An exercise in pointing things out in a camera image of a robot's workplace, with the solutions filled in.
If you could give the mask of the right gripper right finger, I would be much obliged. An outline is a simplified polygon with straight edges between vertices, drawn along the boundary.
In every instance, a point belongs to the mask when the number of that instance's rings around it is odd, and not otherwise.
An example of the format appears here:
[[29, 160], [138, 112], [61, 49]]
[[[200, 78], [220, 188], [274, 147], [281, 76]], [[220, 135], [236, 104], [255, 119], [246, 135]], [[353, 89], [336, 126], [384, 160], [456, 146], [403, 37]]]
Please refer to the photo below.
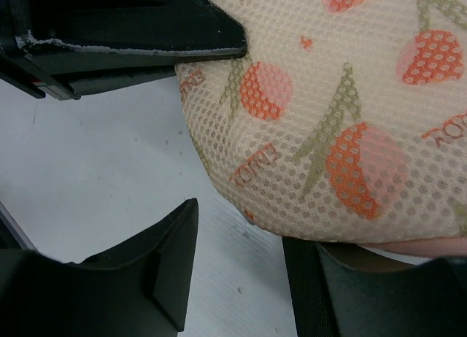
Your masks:
[[412, 265], [354, 244], [282, 240], [298, 336], [465, 336], [466, 258]]

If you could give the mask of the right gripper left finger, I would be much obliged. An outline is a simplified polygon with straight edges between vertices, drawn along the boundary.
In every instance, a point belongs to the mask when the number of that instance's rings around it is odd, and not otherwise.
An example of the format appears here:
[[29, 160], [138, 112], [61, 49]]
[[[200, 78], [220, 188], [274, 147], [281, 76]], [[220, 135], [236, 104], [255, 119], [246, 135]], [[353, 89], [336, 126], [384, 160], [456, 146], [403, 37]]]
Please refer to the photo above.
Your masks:
[[81, 263], [40, 253], [1, 211], [3, 336], [177, 336], [185, 328], [198, 233], [189, 199]]

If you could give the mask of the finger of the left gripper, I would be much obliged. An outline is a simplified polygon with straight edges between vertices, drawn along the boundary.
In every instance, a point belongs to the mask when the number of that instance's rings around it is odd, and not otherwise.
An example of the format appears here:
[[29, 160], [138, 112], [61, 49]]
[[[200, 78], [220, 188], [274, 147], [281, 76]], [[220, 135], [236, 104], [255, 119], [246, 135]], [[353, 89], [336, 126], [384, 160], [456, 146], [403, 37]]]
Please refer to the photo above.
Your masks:
[[1, 0], [1, 78], [77, 100], [241, 58], [244, 27], [210, 0]]

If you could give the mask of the floral mesh laundry bag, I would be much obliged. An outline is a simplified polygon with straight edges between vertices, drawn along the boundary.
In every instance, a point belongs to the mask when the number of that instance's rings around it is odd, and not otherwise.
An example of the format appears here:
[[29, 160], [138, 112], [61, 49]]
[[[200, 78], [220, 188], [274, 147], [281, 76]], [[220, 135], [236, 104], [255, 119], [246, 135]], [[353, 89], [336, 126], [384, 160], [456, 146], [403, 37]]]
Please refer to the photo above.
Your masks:
[[210, 0], [240, 59], [176, 68], [217, 191], [281, 236], [466, 253], [466, 0]]

